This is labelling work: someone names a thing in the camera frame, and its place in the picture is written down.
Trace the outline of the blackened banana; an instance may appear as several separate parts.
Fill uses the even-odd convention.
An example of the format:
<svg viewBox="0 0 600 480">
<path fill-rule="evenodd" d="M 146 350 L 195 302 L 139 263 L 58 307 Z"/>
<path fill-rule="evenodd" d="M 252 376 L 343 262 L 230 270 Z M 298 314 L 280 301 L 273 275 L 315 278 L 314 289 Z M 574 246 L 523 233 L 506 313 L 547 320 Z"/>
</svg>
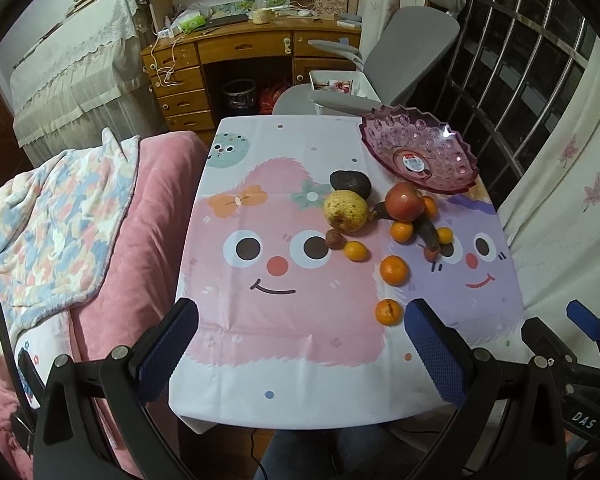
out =
<svg viewBox="0 0 600 480">
<path fill-rule="evenodd" d="M 373 206 L 367 216 L 368 221 L 380 219 L 388 220 L 391 224 L 396 221 L 388 215 L 384 202 L 380 202 Z M 414 222 L 411 222 L 411 224 L 414 226 L 414 236 L 412 239 L 415 236 L 419 236 L 424 242 L 424 246 L 440 248 L 441 244 L 439 243 L 437 229 L 426 217 L 426 214 L 421 214 Z"/>
</svg>

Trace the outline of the small red fruit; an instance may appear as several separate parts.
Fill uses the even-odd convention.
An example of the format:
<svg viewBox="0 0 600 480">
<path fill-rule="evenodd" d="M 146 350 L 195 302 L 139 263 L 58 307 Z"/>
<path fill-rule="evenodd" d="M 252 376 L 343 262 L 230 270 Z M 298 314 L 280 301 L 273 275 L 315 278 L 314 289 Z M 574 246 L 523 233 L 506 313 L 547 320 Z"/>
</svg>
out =
<svg viewBox="0 0 600 480">
<path fill-rule="evenodd" d="M 440 256 L 439 247 L 424 247 L 424 256 L 428 262 L 435 263 Z"/>
</svg>

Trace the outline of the small brown fruit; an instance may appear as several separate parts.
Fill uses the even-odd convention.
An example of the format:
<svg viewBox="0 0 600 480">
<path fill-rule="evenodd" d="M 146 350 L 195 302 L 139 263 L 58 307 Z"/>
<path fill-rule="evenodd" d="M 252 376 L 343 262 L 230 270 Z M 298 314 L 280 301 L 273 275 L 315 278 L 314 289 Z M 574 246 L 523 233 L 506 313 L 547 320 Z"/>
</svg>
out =
<svg viewBox="0 0 600 480">
<path fill-rule="evenodd" d="M 331 229 L 325 233 L 325 245 L 330 250 L 341 250 L 345 244 L 346 238 L 337 230 Z"/>
</svg>

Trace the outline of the white storage bin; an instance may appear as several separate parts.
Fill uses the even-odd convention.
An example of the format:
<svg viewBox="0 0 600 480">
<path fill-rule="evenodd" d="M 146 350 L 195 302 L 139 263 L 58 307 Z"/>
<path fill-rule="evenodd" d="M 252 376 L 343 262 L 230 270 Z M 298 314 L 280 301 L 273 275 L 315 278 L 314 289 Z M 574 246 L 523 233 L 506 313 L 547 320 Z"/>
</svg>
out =
<svg viewBox="0 0 600 480">
<path fill-rule="evenodd" d="M 362 116 L 382 107 L 380 97 L 362 72 L 312 70 L 308 98 L 317 115 Z"/>
</svg>

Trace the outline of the white floral curtain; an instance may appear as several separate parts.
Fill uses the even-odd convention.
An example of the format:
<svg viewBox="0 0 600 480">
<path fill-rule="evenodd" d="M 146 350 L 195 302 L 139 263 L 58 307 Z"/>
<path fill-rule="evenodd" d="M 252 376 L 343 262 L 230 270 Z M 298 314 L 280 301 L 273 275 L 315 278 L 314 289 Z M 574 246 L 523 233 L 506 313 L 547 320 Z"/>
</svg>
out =
<svg viewBox="0 0 600 480">
<path fill-rule="evenodd" d="M 583 364 L 596 345 L 566 315 L 577 299 L 600 317 L 600 41 L 542 150 L 498 210 L 524 310 Z"/>
</svg>

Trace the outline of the grey office chair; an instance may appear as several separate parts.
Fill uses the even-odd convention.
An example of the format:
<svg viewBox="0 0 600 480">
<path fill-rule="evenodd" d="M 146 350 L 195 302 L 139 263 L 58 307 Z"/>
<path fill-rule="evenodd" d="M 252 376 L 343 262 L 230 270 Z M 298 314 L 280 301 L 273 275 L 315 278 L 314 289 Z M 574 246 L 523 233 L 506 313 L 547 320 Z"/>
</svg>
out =
<svg viewBox="0 0 600 480">
<path fill-rule="evenodd" d="M 460 34 L 457 15 L 466 0 L 429 0 L 430 6 L 404 6 L 394 12 L 367 56 L 336 41 L 310 40 L 317 50 L 346 58 L 362 72 L 382 105 L 403 105 L 446 55 Z M 308 98 L 311 81 L 286 90 L 275 102 L 275 115 L 317 115 Z"/>
</svg>

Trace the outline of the pink bed cover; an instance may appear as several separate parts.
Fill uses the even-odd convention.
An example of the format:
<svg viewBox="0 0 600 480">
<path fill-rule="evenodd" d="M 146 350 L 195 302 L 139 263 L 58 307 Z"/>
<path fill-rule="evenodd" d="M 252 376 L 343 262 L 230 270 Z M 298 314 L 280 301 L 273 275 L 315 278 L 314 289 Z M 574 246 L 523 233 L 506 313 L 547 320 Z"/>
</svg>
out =
<svg viewBox="0 0 600 480">
<path fill-rule="evenodd" d="M 32 457 L 10 419 L 19 399 L 6 361 L 27 351 L 42 377 L 61 354 L 77 361 L 104 358 L 132 346 L 173 304 L 193 199 L 204 166 L 204 144 L 193 133 L 140 138 L 140 169 L 131 205 L 102 287 L 89 300 L 46 318 L 17 340 L 0 337 L 0 452 L 19 479 L 33 474 Z"/>
</svg>

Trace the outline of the yellow pear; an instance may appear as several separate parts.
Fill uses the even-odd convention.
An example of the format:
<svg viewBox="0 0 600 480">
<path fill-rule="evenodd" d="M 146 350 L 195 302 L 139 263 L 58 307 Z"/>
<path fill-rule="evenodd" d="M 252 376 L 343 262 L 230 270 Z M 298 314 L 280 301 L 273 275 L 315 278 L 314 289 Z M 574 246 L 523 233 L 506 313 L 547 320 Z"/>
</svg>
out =
<svg viewBox="0 0 600 480">
<path fill-rule="evenodd" d="M 351 234 L 366 225 L 368 206 L 358 193 L 338 190 L 325 198 L 323 214 L 334 230 Z"/>
</svg>

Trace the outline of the floral patchwork blanket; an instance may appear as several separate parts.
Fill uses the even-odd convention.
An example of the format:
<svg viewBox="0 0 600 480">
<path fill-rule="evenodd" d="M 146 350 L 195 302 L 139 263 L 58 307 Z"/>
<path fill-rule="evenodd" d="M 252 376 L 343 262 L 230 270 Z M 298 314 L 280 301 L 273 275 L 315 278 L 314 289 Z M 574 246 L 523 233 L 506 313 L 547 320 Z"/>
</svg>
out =
<svg viewBox="0 0 600 480">
<path fill-rule="evenodd" d="M 10 340 L 102 287 L 140 169 L 140 138 L 102 130 L 0 188 L 0 300 Z"/>
</svg>

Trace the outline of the red apple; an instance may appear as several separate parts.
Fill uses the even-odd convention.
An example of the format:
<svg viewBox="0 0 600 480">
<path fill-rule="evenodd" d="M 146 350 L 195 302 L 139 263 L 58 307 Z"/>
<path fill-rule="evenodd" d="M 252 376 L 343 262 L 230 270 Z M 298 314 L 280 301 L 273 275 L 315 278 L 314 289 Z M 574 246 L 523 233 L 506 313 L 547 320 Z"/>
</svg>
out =
<svg viewBox="0 0 600 480">
<path fill-rule="evenodd" d="M 385 197 L 388 215 L 396 221 L 413 222 L 425 212 L 422 194 L 410 182 L 393 185 Z"/>
</svg>

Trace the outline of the pink glass fruit bowl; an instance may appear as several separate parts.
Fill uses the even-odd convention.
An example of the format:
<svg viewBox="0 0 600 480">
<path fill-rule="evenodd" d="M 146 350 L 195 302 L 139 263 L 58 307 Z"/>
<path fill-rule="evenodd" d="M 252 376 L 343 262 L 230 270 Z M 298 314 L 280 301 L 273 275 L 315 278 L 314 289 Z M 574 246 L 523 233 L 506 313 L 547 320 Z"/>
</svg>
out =
<svg viewBox="0 0 600 480">
<path fill-rule="evenodd" d="M 465 193 L 478 178 L 477 157 L 460 134 L 416 107 L 372 110 L 362 116 L 360 131 L 380 166 L 422 190 Z"/>
</svg>

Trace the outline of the orange tangerine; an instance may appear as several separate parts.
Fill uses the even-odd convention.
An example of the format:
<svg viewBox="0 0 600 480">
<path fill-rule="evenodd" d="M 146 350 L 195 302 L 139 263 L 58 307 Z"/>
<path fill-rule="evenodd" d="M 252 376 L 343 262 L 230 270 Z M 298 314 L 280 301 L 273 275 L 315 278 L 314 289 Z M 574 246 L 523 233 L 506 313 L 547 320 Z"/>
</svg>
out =
<svg viewBox="0 0 600 480">
<path fill-rule="evenodd" d="M 414 236 L 414 226 L 411 222 L 395 221 L 390 226 L 390 235 L 395 242 L 406 244 Z"/>
<path fill-rule="evenodd" d="M 429 220 L 438 218 L 439 208 L 436 201 L 431 196 L 424 196 L 422 201 L 425 205 L 425 214 Z"/>
<path fill-rule="evenodd" d="M 403 308 L 393 299 L 383 299 L 376 304 L 375 318 L 383 326 L 395 326 L 402 320 Z"/>
<path fill-rule="evenodd" d="M 379 275 L 386 284 L 398 287 L 408 281 L 410 268 L 401 257 L 392 255 L 382 259 Z"/>
</svg>

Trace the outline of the small yellow kumquat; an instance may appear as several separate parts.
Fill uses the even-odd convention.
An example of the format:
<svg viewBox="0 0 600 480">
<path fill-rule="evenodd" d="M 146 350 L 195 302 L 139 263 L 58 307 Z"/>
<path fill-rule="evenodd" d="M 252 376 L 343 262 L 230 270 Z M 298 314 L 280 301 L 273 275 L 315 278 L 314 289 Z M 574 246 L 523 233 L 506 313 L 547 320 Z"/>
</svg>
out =
<svg viewBox="0 0 600 480">
<path fill-rule="evenodd" d="M 454 240 L 454 233 L 450 228 L 437 228 L 437 233 L 441 245 L 449 245 Z"/>
<path fill-rule="evenodd" d="M 349 260 L 354 262 L 366 261 L 370 256 L 370 251 L 358 240 L 349 240 L 344 244 L 343 253 Z"/>
</svg>

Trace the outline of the wooden desk with drawers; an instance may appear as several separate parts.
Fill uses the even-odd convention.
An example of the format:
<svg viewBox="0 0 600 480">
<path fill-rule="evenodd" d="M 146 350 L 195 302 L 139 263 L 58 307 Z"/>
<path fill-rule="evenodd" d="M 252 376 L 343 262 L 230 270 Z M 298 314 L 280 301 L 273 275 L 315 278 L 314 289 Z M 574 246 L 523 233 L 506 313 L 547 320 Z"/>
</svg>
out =
<svg viewBox="0 0 600 480">
<path fill-rule="evenodd" d="M 178 32 L 143 50 L 150 91 L 171 130 L 208 136 L 220 120 L 237 114 L 230 89 L 272 94 L 305 84 L 312 70 L 350 70 L 345 58 L 313 47 L 315 40 L 356 47 L 360 33 L 339 25 L 356 0 L 150 0 L 156 29 L 188 8 L 212 10 L 211 25 Z"/>
</svg>

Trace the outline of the metal window bars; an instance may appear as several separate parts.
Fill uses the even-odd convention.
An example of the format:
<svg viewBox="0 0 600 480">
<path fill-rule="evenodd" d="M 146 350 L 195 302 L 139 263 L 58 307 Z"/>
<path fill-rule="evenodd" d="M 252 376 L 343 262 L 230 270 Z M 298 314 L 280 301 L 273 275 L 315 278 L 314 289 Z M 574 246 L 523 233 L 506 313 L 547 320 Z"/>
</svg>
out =
<svg viewBox="0 0 600 480">
<path fill-rule="evenodd" d="M 570 0 L 467 0 L 436 111 L 501 205 L 557 126 L 596 35 Z"/>
</svg>

